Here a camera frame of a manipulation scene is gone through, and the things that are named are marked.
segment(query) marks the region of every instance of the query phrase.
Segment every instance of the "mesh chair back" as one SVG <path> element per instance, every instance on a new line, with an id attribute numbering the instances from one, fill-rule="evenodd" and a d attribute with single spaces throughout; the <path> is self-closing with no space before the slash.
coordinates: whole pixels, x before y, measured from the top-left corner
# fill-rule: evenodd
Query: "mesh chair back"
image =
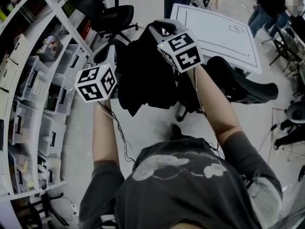
<path id="1" fill-rule="evenodd" d="M 291 23 L 291 28 L 294 29 L 299 38 L 305 42 L 305 20 L 302 16 L 298 15 Z"/>
<path id="2" fill-rule="evenodd" d="M 85 14 L 90 20 L 95 20 L 102 15 L 105 5 L 102 0 L 70 0 L 77 10 Z"/>

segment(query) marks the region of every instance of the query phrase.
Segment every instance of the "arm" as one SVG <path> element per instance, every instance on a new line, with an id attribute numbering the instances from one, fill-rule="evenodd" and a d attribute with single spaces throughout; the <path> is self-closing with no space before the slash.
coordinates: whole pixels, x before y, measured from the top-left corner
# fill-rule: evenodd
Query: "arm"
<path id="1" fill-rule="evenodd" d="M 110 101 L 105 104 L 111 109 Z M 93 161 L 113 160 L 119 166 L 113 119 L 106 115 L 98 104 L 95 104 L 93 122 Z"/>
<path id="2" fill-rule="evenodd" d="M 223 147 L 228 137 L 242 131 L 242 128 L 233 107 L 204 68 L 200 66 L 195 70 L 198 97 L 216 138 Z M 188 71 L 192 82 L 194 81 L 193 73 L 193 69 Z"/>

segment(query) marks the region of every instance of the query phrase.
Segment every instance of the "plastic storage bin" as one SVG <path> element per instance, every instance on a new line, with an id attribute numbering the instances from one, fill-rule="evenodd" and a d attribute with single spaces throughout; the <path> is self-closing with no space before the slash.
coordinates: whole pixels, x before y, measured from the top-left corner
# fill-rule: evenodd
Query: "plastic storage bin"
<path id="1" fill-rule="evenodd" d="M 34 189 L 30 156 L 21 146 L 9 146 L 10 178 L 14 190 L 24 193 Z"/>
<path id="2" fill-rule="evenodd" d="M 0 88 L 9 91 L 13 83 L 17 65 L 10 59 L 4 60 L 0 65 Z"/>
<path id="3" fill-rule="evenodd" d="M 9 94 L 0 89 L 0 120 L 4 120 Z"/>
<path id="4" fill-rule="evenodd" d="M 66 125 L 42 115 L 38 150 L 45 156 L 61 156 Z"/>
<path id="5" fill-rule="evenodd" d="M 50 114 L 69 115 L 74 94 L 73 79 L 55 75 L 49 89 L 47 111 Z"/>
<path id="6" fill-rule="evenodd" d="M 24 37 L 23 34 L 21 34 L 15 39 L 14 45 L 15 47 L 13 52 L 10 54 L 10 59 L 16 64 L 19 64 L 28 48 L 29 41 Z"/>
<path id="7" fill-rule="evenodd" d="M 30 57 L 22 71 L 19 79 L 20 91 L 18 93 L 21 99 L 32 102 L 39 102 L 46 94 L 47 79 L 49 68 L 45 66 L 38 56 Z"/>
<path id="8" fill-rule="evenodd" d="M 38 153 L 38 183 L 42 189 L 61 182 L 61 159 Z"/>
<path id="9" fill-rule="evenodd" d="M 56 74 L 75 78 L 77 72 L 83 68 L 86 60 L 86 53 L 82 52 L 79 45 L 68 45 L 56 69 Z"/>
<path id="10" fill-rule="evenodd" d="M 14 100 L 12 111 L 14 111 L 15 117 L 10 121 L 9 125 L 10 144 L 30 143 L 37 109 L 23 105 L 18 100 Z"/>

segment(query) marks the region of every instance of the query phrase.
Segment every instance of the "shoe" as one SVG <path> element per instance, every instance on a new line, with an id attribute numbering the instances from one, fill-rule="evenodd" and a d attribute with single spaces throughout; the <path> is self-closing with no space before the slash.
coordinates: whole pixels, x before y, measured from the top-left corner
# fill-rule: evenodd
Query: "shoe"
<path id="1" fill-rule="evenodd" d="M 178 125 L 173 124 L 172 125 L 172 136 L 181 136 L 182 132 Z"/>

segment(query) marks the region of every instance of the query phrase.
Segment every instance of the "shelving unit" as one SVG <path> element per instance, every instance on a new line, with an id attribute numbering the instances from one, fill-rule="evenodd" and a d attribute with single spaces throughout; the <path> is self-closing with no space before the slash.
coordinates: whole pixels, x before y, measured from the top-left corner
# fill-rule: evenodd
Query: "shelving unit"
<path id="1" fill-rule="evenodd" d="M 7 16 L 4 23 L 0 24 L 0 36 L 7 26 L 10 25 L 10 22 L 14 16 L 18 13 L 20 8 L 26 4 L 28 0 L 21 0 L 19 4 L 15 6 L 13 11 Z M 41 123 L 43 120 L 56 120 L 60 119 L 62 125 L 64 125 L 66 115 L 70 113 L 71 102 L 73 100 L 74 92 L 73 82 L 78 70 L 80 70 L 86 62 L 86 56 L 90 56 L 92 50 L 90 45 L 93 42 L 94 37 L 96 36 L 95 31 L 90 31 L 86 40 L 83 40 L 80 34 L 77 32 L 77 27 L 80 25 L 82 20 L 85 18 L 85 15 L 81 12 L 75 10 L 73 14 L 68 18 L 62 10 L 62 6 L 68 0 L 45 0 L 47 5 L 39 12 L 36 16 L 36 20 L 28 27 L 28 29 L 23 33 L 24 37 L 28 40 L 28 46 L 18 64 L 16 73 L 14 75 L 12 84 L 7 93 L 8 101 L 6 105 L 5 116 L 3 119 L 4 123 L 4 137 L 3 137 L 3 147 L 0 148 L 1 157 L 3 157 L 3 164 L 0 162 L 0 201 L 2 200 L 13 200 L 17 198 L 22 198 L 37 193 L 44 192 L 46 190 L 52 189 L 54 187 L 64 184 L 64 181 L 61 181 L 58 184 L 53 184 L 52 182 L 47 182 L 48 186 L 41 188 L 39 175 L 38 175 L 38 164 L 37 157 L 39 155 L 39 143 L 40 142 L 40 130 Z M 25 97 L 22 94 L 16 95 L 16 90 L 18 89 L 19 80 L 25 65 L 34 62 L 38 63 L 38 56 L 33 55 L 33 49 L 35 48 L 36 43 L 41 39 L 41 35 L 44 33 L 50 22 L 57 17 L 60 23 L 64 26 L 67 31 L 67 35 L 61 36 L 59 38 L 63 48 L 59 53 L 58 58 L 54 62 L 39 62 L 42 68 L 45 69 L 42 74 L 44 74 L 45 81 L 43 82 L 43 87 L 41 87 L 41 92 L 36 98 Z M 45 109 L 45 104 L 48 101 L 49 88 L 52 84 L 60 84 L 61 79 L 67 79 L 65 82 L 69 82 L 69 87 L 72 89 L 69 95 L 66 96 L 66 99 L 69 99 L 69 102 L 63 104 L 65 108 L 59 106 L 55 111 L 50 111 Z M 9 164 L 9 127 L 11 110 L 13 106 L 13 101 L 20 101 L 20 106 L 25 106 L 29 110 L 33 110 L 30 114 L 30 132 L 28 140 L 26 143 L 22 144 L 22 147 L 25 148 L 29 155 L 31 163 L 31 175 L 34 184 L 34 189 L 31 191 L 22 191 L 21 193 L 16 193 L 16 190 L 12 186 L 12 180 L 10 175 L 10 164 Z"/>

